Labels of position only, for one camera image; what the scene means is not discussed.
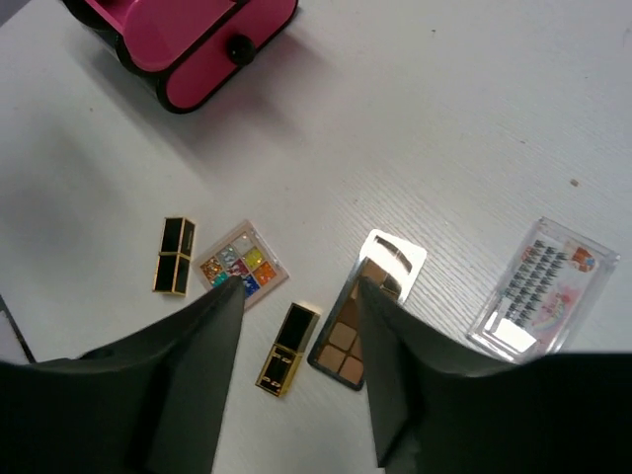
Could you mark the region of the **clear false eyelash box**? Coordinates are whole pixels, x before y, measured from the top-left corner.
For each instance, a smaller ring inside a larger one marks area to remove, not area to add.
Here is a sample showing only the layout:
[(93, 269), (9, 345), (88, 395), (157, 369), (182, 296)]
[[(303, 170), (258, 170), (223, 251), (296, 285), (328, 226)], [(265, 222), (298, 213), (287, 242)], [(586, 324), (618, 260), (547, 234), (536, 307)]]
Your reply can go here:
[(512, 363), (557, 353), (584, 322), (620, 255), (549, 219), (526, 233), (467, 338)]

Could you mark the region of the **pink black makeup drawer organizer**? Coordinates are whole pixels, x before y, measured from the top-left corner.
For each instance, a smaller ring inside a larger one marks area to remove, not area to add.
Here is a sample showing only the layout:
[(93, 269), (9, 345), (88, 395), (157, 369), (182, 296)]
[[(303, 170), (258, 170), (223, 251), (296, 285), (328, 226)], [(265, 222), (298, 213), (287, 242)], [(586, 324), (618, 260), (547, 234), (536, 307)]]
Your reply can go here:
[(200, 108), (293, 20), (295, 0), (67, 1), (174, 114)]

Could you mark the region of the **mirrored pink eyeshadow palette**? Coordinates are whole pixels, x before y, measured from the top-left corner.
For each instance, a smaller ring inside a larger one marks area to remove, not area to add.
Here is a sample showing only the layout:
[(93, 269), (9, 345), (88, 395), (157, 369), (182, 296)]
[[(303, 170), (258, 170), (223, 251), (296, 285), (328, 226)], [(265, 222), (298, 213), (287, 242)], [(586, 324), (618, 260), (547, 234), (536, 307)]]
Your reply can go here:
[(423, 268), (428, 251), (403, 238), (373, 229), (359, 251), (360, 277), (368, 277), (403, 305)]

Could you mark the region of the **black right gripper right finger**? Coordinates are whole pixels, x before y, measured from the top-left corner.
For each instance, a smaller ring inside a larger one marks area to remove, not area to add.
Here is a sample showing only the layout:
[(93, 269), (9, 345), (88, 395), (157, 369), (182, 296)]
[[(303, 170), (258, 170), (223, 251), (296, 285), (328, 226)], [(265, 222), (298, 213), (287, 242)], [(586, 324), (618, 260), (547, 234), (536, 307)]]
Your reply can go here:
[(357, 307), (376, 462), (385, 472), (630, 471), (630, 354), (504, 362), (427, 325), (367, 278)]

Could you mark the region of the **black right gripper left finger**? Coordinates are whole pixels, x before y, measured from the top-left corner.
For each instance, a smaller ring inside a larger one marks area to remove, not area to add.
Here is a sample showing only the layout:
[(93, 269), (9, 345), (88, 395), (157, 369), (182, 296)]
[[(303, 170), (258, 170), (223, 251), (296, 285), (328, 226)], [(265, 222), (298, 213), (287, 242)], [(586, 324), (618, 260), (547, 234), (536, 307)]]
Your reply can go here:
[(78, 358), (1, 365), (5, 473), (208, 473), (245, 310), (231, 277)]

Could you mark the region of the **black gold lipstick tube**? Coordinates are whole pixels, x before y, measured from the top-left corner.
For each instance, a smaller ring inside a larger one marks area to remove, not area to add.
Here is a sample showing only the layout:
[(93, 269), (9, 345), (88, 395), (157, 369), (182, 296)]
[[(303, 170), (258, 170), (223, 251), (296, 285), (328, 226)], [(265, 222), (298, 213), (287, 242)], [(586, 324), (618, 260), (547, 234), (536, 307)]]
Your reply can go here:
[(166, 217), (152, 290), (185, 296), (191, 269), (196, 225), (185, 217)]

